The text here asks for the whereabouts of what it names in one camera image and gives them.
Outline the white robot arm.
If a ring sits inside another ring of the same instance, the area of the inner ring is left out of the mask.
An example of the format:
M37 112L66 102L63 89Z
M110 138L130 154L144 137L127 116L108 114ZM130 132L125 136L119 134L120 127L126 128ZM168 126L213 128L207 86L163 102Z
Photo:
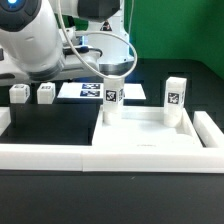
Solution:
M0 0L0 86L128 76L123 0Z

